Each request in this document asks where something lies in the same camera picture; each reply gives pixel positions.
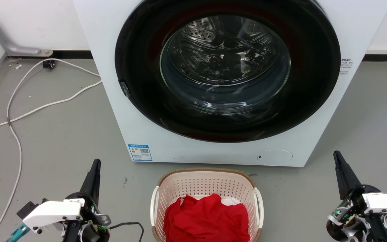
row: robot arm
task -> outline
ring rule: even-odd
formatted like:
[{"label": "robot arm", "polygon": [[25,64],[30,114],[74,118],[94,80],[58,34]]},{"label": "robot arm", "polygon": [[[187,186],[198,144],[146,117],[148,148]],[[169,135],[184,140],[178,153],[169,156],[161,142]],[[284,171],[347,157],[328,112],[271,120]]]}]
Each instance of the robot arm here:
[{"label": "robot arm", "polygon": [[16,242],[30,230],[41,234],[50,224],[62,224],[63,242],[107,242],[110,234],[107,226],[112,223],[107,214],[98,210],[101,161],[95,159],[91,170],[78,193],[67,196],[62,202],[28,202],[17,215],[23,224],[7,241]]},{"label": "robot arm", "polygon": [[387,242],[387,194],[362,185],[339,151],[334,160],[342,203],[328,216],[329,235],[337,241]]}]

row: door glass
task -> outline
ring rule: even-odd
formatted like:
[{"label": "door glass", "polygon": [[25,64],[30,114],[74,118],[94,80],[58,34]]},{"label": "door glass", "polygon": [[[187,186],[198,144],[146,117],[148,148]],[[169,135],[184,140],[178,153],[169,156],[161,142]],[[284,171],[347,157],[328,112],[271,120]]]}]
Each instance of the door glass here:
[{"label": "door glass", "polygon": [[249,112],[284,86],[290,55],[283,40],[254,20],[218,15],[176,31],[160,56],[166,87],[188,108],[217,115]]}]

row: basket handle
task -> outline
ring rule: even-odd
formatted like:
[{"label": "basket handle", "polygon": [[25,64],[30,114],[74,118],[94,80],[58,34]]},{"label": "basket handle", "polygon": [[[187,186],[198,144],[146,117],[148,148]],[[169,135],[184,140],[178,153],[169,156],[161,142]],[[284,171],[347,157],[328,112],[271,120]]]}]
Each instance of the basket handle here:
[{"label": "basket handle", "polygon": [[255,187],[253,192],[255,195],[255,203],[256,199],[259,201],[259,206],[256,206],[256,215],[258,215],[258,228],[262,228],[262,225],[264,225],[264,202],[262,201],[262,195],[258,188]]},{"label": "basket handle", "polygon": [[150,201],[150,223],[152,224],[152,226],[155,226],[156,222],[156,213],[159,199],[158,188],[159,186],[155,187],[155,190],[152,194],[152,200]]}]

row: power cord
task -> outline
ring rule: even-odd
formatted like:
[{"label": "power cord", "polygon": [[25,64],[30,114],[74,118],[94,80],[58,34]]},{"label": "power cord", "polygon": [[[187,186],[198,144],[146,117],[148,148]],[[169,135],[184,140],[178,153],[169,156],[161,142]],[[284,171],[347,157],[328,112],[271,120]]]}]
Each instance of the power cord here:
[{"label": "power cord", "polygon": [[17,120],[19,120],[19,119],[21,119],[21,118],[24,118],[24,117],[26,117],[26,116],[28,116],[28,115],[31,115],[32,113],[37,112],[38,110],[44,109],[45,107],[52,106],[52,105],[58,104],[58,103],[64,103],[64,102],[70,101],[70,100],[72,100],[73,98],[75,98],[75,97],[77,97],[78,95],[80,95],[80,93],[86,91],[87,89],[90,89],[90,88],[95,87],[95,86],[99,85],[100,83],[102,83],[102,81],[99,81],[99,82],[97,82],[97,83],[95,83],[95,84],[93,84],[93,85],[90,85],[89,87],[86,87],[86,88],[82,89],[81,91],[77,92],[77,93],[76,93],[74,96],[72,96],[71,98],[68,98],[68,99],[65,99],[65,100],[61,100],[61,101],[57,101],[57,102],[54,102],[54,103],[46,104],[46,105],[44,105],[44,106],[41,106],[41,107],[39,107],[39,108],[37,108],[37,109],[34,109],[34,110],[28,112],[28,113],[26,113],[26,114],[24,114],[24,115],[22,115],[22,116],[19,116],[19,117],[13,119],[13,120],[10,120],[10,117],[9,117],[9,111],[10,111],[11,101],[13,100],[14,95],[16,94],[16,91],[17,91],[17,89],[19,88],[20,84],[23,82],[23,80],[25,80],[26,76],[27,76],[27,75],[28,75],[35,67],[37,67],[38,65],[40,65],[42,62],[48,61],[48,60],[60,61],[60,62],[62,62],[62,63],[65,63],[65,64],[68,64],[68,65],[77,67],[77,68],[79,68],[79,69],[81,69],[81,70],[84,70],[85,72],[89,72],[89,73],[91,73],[91,74],[93,74],[93,75],[99,76],[99,75],[96,74],[96,73],[93,73],[93,72],[91,72],[91,71],[88,71],[88,70],[86,70],[86,69],[84,69],[84,68],[82,68],[82,67],[80,67],[80,66],[76,66],[76,65],[74,65],[74,64],[68,63],[68,62],[66,62],[66,61],[63,61],[63,60],[60,60],[60,59],[56,59],[56,58],[48,58],[48,59],[42,60],[42,61],[38,62],[37,64],[35,64],[35,66],[33,66],[33,67],[25,74],[25,76],[22,78],[22,80],[20,80],[19,84],[18,84],[17,87],[14,89],[14,92],[13,92],[13,94],[11,95],[10,101],[8,102],[8,105],[7,105],[7,113],[6,113],[6,114],[7,114],[7,115],[6,115],[6,116],[7,116],[7,121],[0,124],[0,126],[3,126],[3,125],[5,125],[5,124],[8,124],[8,125],[9,125],[10,130],[11,130],[13,136],[15,137],[15,139],[16,139],[16,141],[17,141],[17,145],[19,146],[19,172],[18,172],[18,174],[17,174],[17,179],[16,179],[16,182],[15,182],[15,184],[14,184],[14,188],[13,188],[13,191],[12,191],[12,193],[11,193],[11,196],[10,196],[10,198],[9,198],[9,200],[8,200],[8,203],[7,203],[7,205],[6,205],[6,208],[5,208],[3,214],[2,214],[2,216],[1,216],[1,218],[0,218],[0,224],[1,224],[2,220],[4,219],[4,217],[5,217],[6,213],[7,213],[7,210],[8,210],[8,208],[9,208],[10,204],[11,204],[11,201],[12,201],[12,199],[13,199],[14,193],[16,192],[17,185],[18,185],[18,183],[19,183],[20,174],[21,174],[21,172],[22,172],[22,147],[21,147],[21,145],[20,145],[19,138],[17,137],[16,133],[15,133],[14,130],[13,130],[13,127],[12,127],[11,123],[14,122],[14,121],[17,121]]},{"label": "power cord", "polygon": [[122,225],[132,225],[132,224],[138,224],[141,228],[141,235],[140,235],[140,240],[138,242],[141,242],[141,239],[143,238],[143,234],[144,234],[144,228],[143,228],[143,225],[141,225],[139,222],[126,222],[126,223],[120,223],[120,224],[117,224],[117,225],[114,225],[114,226],[111,226],[111,227],[108,227],[109,230],[112,230],[112,229],[115,229],[117,227],[120,227]]}]

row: washing machine door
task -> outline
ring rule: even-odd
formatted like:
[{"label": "washing machine door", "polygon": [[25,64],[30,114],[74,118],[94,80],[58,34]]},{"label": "washing machine door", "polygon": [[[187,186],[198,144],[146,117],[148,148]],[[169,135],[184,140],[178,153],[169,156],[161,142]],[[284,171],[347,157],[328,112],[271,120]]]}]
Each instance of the washing machine door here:
[{"label": "washing machine door", "polygon": [[311,0],[145,0],[124,24],[125,95],[194,139],[264,139],[306,120],[338,78],[340,48]]}]

